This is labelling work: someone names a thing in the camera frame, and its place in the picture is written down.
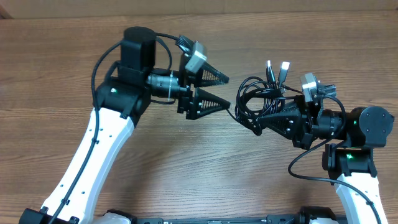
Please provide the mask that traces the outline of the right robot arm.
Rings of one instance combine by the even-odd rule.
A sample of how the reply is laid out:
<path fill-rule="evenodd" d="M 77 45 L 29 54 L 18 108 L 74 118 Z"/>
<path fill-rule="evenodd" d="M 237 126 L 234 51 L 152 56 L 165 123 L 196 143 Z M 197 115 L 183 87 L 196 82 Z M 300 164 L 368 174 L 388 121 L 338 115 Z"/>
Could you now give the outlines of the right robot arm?
<path fill-rule="evenodd" d="M 276 113 L 262 115 L 257 122 L 291 140 L 305 154 L 316 149 L 314 140 L 321 140 L 325 148 L 322 166 L 328 177 L 294 173 L 292 167 L 297 159 L 289 164 L 289 174 L 333 185 L 348 223 L 387 223 L 374 163 L 374 149 L 386 145 L 393 128 L 394 117 L 386 109 L 368 106 L 346 112 L 335 96 L 317 93 L 295 96 Z"/>

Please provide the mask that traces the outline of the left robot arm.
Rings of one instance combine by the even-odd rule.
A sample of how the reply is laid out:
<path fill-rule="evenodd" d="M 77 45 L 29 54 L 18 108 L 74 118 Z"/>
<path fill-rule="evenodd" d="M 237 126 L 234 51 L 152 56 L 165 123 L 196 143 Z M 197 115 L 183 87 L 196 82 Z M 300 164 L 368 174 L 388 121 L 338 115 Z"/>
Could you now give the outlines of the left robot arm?
<path fill-rule="evenodd" d="M 93 110 L 85 135 L 61 181 L 40 210 L 25 209 L 21 223 L 96 223 L 94 212 L 109 171 L 151 103 L 176 104 L 195 120 L 226 110 L 230 103 L 206 91 L 229 79 L 207 61 L 203 44 L 181 35 L 180 67 L 155 67 L 157 45 L 166 35 L 130 27 L 116 44 L 121 56 L 102 84 L 91 84 Z"/>

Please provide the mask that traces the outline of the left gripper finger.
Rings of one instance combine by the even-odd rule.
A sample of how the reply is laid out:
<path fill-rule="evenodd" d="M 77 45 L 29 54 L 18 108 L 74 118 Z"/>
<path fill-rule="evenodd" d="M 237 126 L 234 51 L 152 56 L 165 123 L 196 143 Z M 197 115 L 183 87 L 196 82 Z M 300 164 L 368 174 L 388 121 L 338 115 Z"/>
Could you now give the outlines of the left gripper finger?
<path fill-rule="evenodd" d="M 194 87 L 207 87 L 215 85 L 225 85 L 229 82 L 229 77 L 224 73 L 205 62 L 195 74 Z"/>
<path fill-rule="evenodd" d="M 227 110 L 231 103 L 201 88 L 195 89 L 193 98 L 193 119 L 202 118 L 211 113 Z"/>

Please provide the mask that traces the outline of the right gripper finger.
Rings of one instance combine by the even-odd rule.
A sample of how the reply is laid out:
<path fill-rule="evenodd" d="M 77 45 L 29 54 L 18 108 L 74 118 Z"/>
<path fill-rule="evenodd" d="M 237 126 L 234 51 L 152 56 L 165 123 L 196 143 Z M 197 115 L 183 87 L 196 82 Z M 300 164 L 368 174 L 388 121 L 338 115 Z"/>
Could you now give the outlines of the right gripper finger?
<path fill-rule="evenodd" d="M 300 108 L 296 101 L 290 101 L 278 108 L 277 113 L 300 114 Z"/>
<path fill-rule="evenodd" d="M 258 122 L 263 129 L 269 128 L 286 139 L 293 139 L 302 122 L 302 114 L 295 108 L 262 116 Z"/>

